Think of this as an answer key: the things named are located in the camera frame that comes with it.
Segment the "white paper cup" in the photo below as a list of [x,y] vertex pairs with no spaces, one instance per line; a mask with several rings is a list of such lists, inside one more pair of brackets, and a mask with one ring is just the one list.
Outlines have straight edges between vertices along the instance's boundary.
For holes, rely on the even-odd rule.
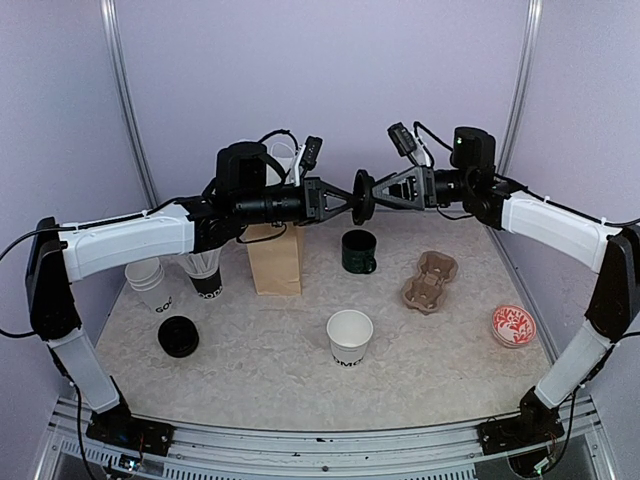
[[344,368],[361,364],[374,333],[371,319],[358,310],[334,313],[326,324],[334,362]]

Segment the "black cup lid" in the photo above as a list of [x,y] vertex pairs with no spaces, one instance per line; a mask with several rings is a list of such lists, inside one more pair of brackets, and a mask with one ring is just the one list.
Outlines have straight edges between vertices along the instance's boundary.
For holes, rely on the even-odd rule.
[[363,225],[370,220],[375,210],[375,200],[372,196],[373,177],[365,170],[356,172],[353,184],[355,204],[352,208],[352,221],[355,225]]

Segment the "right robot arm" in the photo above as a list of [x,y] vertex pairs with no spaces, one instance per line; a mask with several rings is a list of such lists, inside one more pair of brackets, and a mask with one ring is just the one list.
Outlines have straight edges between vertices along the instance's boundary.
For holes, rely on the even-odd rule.
[[621,340],[633,335],[629,327],[639,314],[639,223],[590,217],[497,174],[495,138],[479,128],[455,128],[451,167],[435,169],[418,134],[423,128],[421,123],[412,130],[401,123],[388,128],[399,155],[412,166],[381,180],[359,171],[354,192],[363,207],[354,221],[369,219],[375,205],[425,210],[459,202],[480,223],[549,246],[598,275],[583,326],[522,398],[511,423],[512,436],[531,444],[556,420],[563,401],[599,372]]

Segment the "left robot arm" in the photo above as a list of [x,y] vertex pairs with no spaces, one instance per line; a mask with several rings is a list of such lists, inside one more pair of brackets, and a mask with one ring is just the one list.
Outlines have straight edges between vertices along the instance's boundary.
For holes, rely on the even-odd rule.
[[118,444],[133,443],[139,421],[83,330],[72,283],[137,261],[211,251],[239,239],[250,225],[320,223],[357,202],[318,177],[300,176],[290,184],[263,143],[234,143],[218,152],[215,177],[199,195],[84,224],[41,220],[25,278],[31,327],[100,418],[102,430]]

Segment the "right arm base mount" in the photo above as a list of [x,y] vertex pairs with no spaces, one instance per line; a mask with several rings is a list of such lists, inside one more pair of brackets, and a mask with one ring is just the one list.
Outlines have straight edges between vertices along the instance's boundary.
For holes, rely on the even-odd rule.
[[559,419],[533,426],[517,415],[483,422],[477,433],[483,454],[492,455],[548,442],[553,437],[562,437],[565,431]]

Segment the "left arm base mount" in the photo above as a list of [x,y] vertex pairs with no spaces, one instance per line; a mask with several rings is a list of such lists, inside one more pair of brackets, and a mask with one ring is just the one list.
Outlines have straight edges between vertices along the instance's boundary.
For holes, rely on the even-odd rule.
[[164,422],[103,414],[91,417],[86,435],[108,445],[166,457],[174,431]]

